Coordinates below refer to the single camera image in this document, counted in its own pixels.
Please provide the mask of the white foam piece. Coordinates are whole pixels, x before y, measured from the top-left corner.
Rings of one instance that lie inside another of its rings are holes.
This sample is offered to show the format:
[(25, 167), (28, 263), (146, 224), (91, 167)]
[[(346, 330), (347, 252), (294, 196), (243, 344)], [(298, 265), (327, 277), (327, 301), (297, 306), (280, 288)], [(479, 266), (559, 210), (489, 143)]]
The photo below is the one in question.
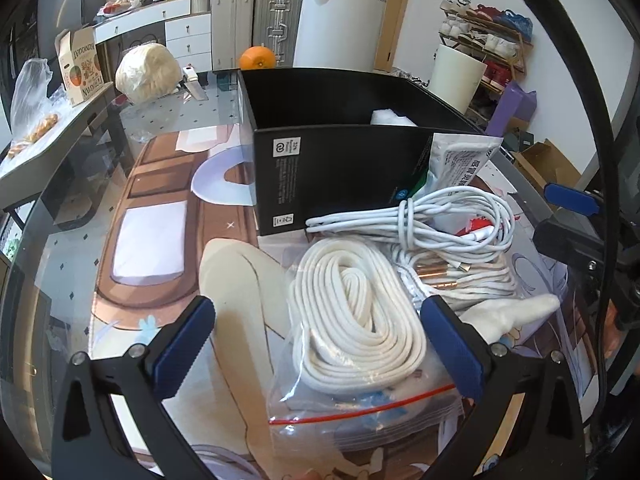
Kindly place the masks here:
[(406, 116), (399, 116), (393, 110), (375, 110), (372, 113), (371, 125), (415, 127), (416, 124)]

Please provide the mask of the brown cardboard box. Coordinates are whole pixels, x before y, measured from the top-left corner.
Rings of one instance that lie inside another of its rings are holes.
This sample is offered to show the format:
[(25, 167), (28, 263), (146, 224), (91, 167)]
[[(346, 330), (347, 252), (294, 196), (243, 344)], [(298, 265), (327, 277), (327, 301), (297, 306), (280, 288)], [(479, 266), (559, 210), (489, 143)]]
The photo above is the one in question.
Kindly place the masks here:
[(549, 140), (536, 142), (522, 152), (514, 152), (514, 166), (532, 185), (544, 195), (547, 184), (559, 184), (574, 188), (582, 174)]

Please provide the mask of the purple paper bag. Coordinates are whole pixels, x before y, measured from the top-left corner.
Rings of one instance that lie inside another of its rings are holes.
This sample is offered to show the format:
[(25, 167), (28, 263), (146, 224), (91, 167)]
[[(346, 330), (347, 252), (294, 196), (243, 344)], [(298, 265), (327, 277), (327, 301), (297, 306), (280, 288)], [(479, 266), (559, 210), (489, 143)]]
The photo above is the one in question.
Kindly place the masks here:
[(537, 92), (525, 91), (515, 80), (511, 80), (504, 88), (485, 133), (488, 136), (503, 136), (513, 118), (521, 122), (530, 122), (536, 108)]

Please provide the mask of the white medicine sachet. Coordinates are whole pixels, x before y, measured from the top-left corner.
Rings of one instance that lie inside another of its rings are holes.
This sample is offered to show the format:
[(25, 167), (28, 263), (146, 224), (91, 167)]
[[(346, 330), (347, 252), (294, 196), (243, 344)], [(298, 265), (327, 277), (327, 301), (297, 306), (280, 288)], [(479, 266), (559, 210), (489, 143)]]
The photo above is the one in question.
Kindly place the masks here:
[(424, 192), (469, 185), (502, 144), (496, 136), (435, 133)]

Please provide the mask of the white cylindrical cup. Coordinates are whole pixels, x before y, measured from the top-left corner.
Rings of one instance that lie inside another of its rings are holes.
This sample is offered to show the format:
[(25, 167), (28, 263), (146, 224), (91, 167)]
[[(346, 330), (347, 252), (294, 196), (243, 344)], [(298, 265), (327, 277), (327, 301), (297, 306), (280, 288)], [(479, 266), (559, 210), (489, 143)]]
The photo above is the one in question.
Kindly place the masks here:
[(441, 44), (427, 90), (464, 114), (480, 86), (487, 65), (463, 52)]

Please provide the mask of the wooden shoe rack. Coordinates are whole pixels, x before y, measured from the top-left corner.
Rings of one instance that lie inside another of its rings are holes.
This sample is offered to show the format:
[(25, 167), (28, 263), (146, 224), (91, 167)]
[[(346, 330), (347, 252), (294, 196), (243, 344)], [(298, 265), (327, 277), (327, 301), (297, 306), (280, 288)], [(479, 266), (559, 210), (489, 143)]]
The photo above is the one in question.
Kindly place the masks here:
[(523, 82), (526, 58), (533, 45), (513, 25), (501, 21), (503, 12), (470, 0), (442, 0), (444, 14), (439, 26), (440, 42), (486, 65), (480, 85), (466, 116), (486, 127), (509, 82)]

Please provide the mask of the black cardboard box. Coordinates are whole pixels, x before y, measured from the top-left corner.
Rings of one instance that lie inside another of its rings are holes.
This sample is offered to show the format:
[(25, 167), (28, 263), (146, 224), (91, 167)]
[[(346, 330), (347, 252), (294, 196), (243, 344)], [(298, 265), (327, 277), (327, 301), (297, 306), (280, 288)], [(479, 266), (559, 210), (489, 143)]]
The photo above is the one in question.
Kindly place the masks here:
[[(478, 131), (406, 78), (352, 70), (242, 70), (239, 108), (260, 235), (395, 207), (425, 177), (435, 133)], [(416, 126), (371, 125), (372, 113), (388, 108)]]

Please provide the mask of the grey side table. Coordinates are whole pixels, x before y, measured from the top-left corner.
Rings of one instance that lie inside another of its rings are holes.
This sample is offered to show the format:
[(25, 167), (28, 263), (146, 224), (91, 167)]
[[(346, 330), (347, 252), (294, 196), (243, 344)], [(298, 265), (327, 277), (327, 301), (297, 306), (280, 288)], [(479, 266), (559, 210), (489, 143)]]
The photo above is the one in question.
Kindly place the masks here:
[(75, 106), (40, 140), (11, 159), (1, 162), (1, 214), (14, 212), (34, 200), (64, 160), (73, 145), (98, 128), (107, 105), (115, 97), (111, 82), (84, 104)]

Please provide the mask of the brown wooden door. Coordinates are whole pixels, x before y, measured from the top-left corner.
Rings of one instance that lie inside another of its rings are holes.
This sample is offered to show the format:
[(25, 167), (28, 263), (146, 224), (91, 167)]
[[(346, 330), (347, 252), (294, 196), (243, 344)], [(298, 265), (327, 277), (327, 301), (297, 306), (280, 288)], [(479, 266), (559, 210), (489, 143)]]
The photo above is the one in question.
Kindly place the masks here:
[(378, 50), (374, 62), (376, 70), (389, 72), (392, 69), (402, 21), (408, 0), (387, 0)]

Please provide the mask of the white tall trash bin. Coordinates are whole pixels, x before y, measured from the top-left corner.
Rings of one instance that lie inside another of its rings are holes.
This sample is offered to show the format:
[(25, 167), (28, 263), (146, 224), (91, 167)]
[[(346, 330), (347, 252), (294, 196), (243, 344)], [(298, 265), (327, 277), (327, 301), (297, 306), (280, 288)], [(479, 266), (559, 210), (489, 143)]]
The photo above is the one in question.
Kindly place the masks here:
[(387, 0), (303, 0), (295, 67), (374, 70)]

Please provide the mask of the clear plastic snack bag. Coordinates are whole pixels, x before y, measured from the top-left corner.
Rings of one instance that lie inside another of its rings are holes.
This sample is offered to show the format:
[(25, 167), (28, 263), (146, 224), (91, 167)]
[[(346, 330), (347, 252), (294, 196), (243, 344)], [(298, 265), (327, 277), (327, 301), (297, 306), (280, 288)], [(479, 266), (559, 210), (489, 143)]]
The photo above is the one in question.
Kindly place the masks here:
[(70, 103), (63, 86), (48, 95), (52, 78), (43, 58), (31, 58), (18, 74), (11, 103), (9, 158), (37, 143), (68, 112)]

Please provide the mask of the orange fruit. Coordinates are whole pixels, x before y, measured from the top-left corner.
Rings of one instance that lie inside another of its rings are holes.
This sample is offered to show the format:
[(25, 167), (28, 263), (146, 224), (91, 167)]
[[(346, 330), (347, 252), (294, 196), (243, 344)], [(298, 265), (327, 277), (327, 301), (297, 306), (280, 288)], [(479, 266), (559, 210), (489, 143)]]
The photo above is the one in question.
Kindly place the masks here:
[(267, 47), (254, 46), (240, 56), (240, 70), (271, 70), (278, 64), (276, 55)]

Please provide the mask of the silver suitcase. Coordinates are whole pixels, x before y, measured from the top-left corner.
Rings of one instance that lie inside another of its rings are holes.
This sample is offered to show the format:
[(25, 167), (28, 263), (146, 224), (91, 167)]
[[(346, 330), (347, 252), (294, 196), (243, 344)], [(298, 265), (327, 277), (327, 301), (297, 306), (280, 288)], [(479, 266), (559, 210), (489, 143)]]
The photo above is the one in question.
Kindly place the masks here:
[(291, 67), (303, 0), (255, 0), (253, 44), (276, 56), (277, 66)]

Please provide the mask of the orange fruit cardboard box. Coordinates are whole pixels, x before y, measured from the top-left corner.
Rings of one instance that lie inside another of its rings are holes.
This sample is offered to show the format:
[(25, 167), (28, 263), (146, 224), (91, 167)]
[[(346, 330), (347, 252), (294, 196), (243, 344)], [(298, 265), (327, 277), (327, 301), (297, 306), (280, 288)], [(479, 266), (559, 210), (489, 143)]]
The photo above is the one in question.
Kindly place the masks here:
[(66, 96), (73, 106), (85, 103), (104, 86), (93, 28), (63, 30), (54, 45)]

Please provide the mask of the cream yarn ball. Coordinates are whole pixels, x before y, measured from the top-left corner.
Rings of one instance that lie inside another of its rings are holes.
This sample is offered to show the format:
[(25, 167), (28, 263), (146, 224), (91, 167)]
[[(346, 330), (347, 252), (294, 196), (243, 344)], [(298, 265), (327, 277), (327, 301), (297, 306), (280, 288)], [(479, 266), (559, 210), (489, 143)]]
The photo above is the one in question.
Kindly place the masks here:
[(115, 73), (115, 87), (130, 103), (143, 104), (171, 94), (182, 78), (169, 50), (150, 42), (125, 53)]

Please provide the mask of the white suitcase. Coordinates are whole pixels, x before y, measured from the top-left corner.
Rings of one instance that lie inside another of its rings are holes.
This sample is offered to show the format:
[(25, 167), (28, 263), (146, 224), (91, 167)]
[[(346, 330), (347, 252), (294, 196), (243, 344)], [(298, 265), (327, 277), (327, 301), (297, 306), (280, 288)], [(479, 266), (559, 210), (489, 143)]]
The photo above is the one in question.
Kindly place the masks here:
[(255, 0), (212, 0), (212, 66), (214, 72), (236, 70), (252, 45)]

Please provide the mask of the white drawer desk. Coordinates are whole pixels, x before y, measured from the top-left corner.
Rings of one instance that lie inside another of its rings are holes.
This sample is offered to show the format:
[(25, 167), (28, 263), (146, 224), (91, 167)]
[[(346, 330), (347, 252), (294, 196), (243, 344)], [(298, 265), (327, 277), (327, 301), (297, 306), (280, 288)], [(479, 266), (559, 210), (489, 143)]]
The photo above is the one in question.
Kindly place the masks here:
[(148, 42), (165, 46), (181, 67), (198, 73), (212, 70), (210, 0), (170, 0), (125, 12), (93, 27), (103, 61), (115, 75), (116, 65), (132, 47)]

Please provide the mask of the white handled knife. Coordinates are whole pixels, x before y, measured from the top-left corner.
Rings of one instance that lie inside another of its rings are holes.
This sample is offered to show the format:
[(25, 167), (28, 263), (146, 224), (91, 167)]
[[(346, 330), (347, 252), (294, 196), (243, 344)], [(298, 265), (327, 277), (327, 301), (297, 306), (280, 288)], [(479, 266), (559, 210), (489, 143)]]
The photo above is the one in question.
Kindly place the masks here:
[(190, 93), (192, 98), (197, 101), (207, 101), (208, 96), (200, 84), (198, 79), (198, 73), (194, 70), (192, 65), (184, 66), (182, 69), (183, 80), (182, 83), (186, 91)]

